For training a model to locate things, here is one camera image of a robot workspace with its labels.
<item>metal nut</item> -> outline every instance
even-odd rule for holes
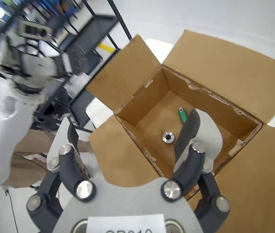
[[[162,136],[162,140],[167,144],[171,144],[174,142],[175,136],[172,132],[166,131]]]

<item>green tool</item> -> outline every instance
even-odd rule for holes
[[[187,114],[186,114],[186,110],[184,108],[179,108],[178,109],[178,114],[181,117],[181,121],[184,124],[185,121],[187,120]]]

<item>black cable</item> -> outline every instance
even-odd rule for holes
[[[15,154],[15,153],[14,153],[14,155],[15,155],[15,156],[17,156],[17,157],[20,157],[20,158],[26,159],[26,160],[28,160],[28,161],[32,162],[33,164],[37,164],[37,163],[33,162],[32,160],[27,159],[27,158],[24,158],[24,157],[22,157],[22,156],[19,156],[19,155]],[[42,167],[40,164],[37,164],[37,165],[38,165],[39,167],[43,168],[46,172],[48,172],[48,170],[47,170],[47,169],[45,169],[44,167]]]
[[[12,200],[11,200],[11,196],[10,196],[9,190],[6,190],[6,191],[5,191],[5,194],[8,194],[8,195],[9,195],[10,204],[11,204],[11,209],[12,209],[12,215],[14,216],[14,221],[15,221],[15,226],[16,226],[17,233],[19,233],[18,227],[17,227],[17,223],[16,223],[16,218],[15,218],[14,208],[13,208],[13,206],[12,206]]]
[[[34,164],[37,164],[37,163],[35,163],[35,162],[33,162],[32,160],[30,160],[30,159],[27,159],[27,158],[24,158],[24,159],[26,159],[26,160],[28,160],[28,161],[30,161],[30,162],[32,162],[32,163],[34,163]],[[42,167],[40,164],[37,164],[38,166],[40,166],[41,168],[43,168],[46,172],[48,172],[48,170],[47,169],[45,169],[44,167]]]

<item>metal cap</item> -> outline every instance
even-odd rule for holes
[[[38,195],[31,196],[28,202],[26,203],[26,207],[31,212],[37,210],[40,205],[41,205],[41,197]]]
[[[181,188],[175,181],[167,181],[163,185],[164,194],[171,200],[178,199],[181,196]]]
[[[175,136],[170,131],[166,131],[162,136],[162,140],[167,144],[171,144],[174,142]]]
[[[72,233],[85,233],[87,231],[88,220],[82,220],[78,222],[73,229]]]
[[[93,184],[90,181],[81,182],[76,189],[76,195],[79,199],[86,199],[91,196],[93,191]]]
[[[192,144],[192,148],[195,152],[197,153],[205,153],[205,148],[203,147],[202,144],[196,142]]]
[[[227,213],[230,211],[229,201],[224,197],[217,197],[216,206],[219,209],[219,211],[223,213]]]
[[[166,233],[184,233],[182,226],[174,220],[165,221]]]
[[[59,149],[59,154],[64,156],[64,155],[68,154],[71,151],[71,149],[72,149],[71,145],[65,144]]]
[[[48,167],[51,169],[51,170],[54,170],[56,168],[59,167],[59,157],[54,157],[53,159],[51,159],[49,162],[48,162]]]

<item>floor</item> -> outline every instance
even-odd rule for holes
[[[205,33],[251,48],[275,59],[275,0],[114,0],[132,36],[174,44],[184,29]],[[111,14],[106,0],[89,0],[95,13]],[[74,25],[81,28],[90,14],[84,9]],[[118,25],[111,36],[120,48],[128,39]],[[103,43],[112,46],[109,40]],[[37,233],[25,204],[32,189],[10,189],[20,233]],[[71,196],[60,188],[64,207]],[[0,188],[0,232],[16,232],[9,197]]]

